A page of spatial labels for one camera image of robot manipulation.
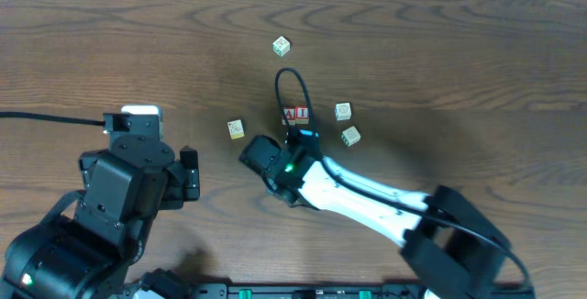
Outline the red letter I block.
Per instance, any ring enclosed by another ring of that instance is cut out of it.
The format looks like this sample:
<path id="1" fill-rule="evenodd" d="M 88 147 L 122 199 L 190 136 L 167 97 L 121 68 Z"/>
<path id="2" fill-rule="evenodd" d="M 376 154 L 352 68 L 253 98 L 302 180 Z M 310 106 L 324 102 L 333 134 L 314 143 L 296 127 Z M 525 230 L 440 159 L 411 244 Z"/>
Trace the red letter I block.
<path id="1" fill-rule="evenodd" d="M 306 106 L 297 106 L 295 108 L 295 123 L 304 125 L 309 123 L 309 108 Z"/>

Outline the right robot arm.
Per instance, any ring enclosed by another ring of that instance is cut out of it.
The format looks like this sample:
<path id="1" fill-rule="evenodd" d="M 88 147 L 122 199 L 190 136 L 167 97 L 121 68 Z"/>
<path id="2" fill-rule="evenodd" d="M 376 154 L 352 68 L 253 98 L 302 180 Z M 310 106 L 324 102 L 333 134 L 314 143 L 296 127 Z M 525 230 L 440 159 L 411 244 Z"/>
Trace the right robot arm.
<path id="1" fill-rule="evenodd" d="M 239 160 L 288 206 L 343 215 L 391 240 L 424 285 L 423 298 L 536 295 L 507 237 L 452 188 L 426 194 L 377 183 L 323 155 L 308 130 L 290 132 L 284 147 L 258 135 Z"/>

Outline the red letter A block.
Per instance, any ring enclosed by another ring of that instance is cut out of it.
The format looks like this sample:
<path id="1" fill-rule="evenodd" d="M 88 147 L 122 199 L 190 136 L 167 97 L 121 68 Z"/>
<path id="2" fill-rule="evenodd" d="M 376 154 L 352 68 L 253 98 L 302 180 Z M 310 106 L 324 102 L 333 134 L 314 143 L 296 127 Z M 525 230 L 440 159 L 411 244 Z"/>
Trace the red letter A block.
<path id="1" fill-rule="evenodd" d="M 286 107 L 283 109 L 284 118 L 282 119 L 282 123 L 284 125 L 294 126 L 296 124 L 296 108 L 295 107 Z"/>

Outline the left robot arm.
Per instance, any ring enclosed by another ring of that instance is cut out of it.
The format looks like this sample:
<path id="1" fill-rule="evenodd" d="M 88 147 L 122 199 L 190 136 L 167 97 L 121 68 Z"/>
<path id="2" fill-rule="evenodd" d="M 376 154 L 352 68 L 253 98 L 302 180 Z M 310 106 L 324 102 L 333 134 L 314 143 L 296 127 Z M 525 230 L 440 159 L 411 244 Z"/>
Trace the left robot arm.
<path id="1" fill-rule="evenodd" d="M 159 115 L 106 113 L 106 149 L 86 151 L 83 189 L 65 194 L 6 250 L 4 298 L 108 298 L 122 293 L 161 210 L 200 195 L 198 152 L 173 151 Z"/>

